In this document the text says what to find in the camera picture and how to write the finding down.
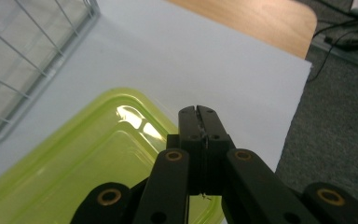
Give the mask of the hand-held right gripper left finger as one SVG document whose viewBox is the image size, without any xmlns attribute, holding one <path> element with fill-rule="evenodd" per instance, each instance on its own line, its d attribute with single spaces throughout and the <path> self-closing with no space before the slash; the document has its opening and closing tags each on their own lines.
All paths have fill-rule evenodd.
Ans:
<svg viewBox="0 0 358 224">
<path fill-rule="evenodd" d="M 178 112 L 178 133 L 169 134 L 166 148 L 179 148 L 189 155 L 188 187 L 190 195 L 199 195 L 202 189 L 202 148 L 200 120 L 194 106 Z"/>
</svg>

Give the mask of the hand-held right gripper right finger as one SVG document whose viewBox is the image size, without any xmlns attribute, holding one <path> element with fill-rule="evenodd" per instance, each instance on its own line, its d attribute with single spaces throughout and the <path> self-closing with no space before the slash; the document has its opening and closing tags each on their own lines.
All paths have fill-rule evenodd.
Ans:
<svg viewBox="0 0 358 224">
<path fill-rule="evenodd" d="M 207 107 L 198 105 L 202 144 L 202 187 L 207 195 L 221 195 L 225 185 L 224 160 L 227 152 L 234 148 L 217 113 Z"/>
</svg>

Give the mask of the green rectangular plastic container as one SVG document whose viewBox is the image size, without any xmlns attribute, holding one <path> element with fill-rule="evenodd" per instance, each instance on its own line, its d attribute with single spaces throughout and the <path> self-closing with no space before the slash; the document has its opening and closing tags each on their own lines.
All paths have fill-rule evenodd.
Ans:
<svg viewBox="0 0 358 224">
<path fill-rule="evenodd" d="M 142 93 L 102 93 L 0 175 L 0 224 L 69 224 L 95 187 L 149 176 L 176 131 Z"/>
</svg>

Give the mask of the white wire shelf rack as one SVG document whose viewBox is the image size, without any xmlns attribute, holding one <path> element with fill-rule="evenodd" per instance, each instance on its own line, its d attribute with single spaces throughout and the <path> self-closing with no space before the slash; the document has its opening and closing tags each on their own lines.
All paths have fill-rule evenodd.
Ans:
<svg viewBox="0 0 358 224">
<path fill-rule="evenodd" d="M 99 19 L 97 0 L 0 0 L 0 141 Z"/>
</svg>

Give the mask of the white table board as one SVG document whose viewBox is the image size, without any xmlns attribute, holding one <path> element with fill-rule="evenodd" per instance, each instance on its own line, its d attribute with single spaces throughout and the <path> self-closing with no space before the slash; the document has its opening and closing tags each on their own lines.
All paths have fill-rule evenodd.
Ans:
<svg viewBox="0 0 358 224">
<path fill-rule="evenodd" d="M 277 166 L 308 62 L 161 0 L 101 0 L 100 9 L 75 54 L 0 142 L 0 175 L 118 88 L 142 93 L 175 127 L 182 108 L 208 106 L 237 147 Z"/>
</svg>

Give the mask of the wooden table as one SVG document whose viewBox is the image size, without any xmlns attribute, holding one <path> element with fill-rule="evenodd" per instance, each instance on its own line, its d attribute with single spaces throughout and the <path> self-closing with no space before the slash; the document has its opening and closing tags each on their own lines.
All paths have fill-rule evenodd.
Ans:
<svg viewBox="0 0 358 224">
<path fill-rule="evenodd" d="M 301 59 L 317 26 L 314 10 L 296 0 L 168 1 Z"/>
</svg>

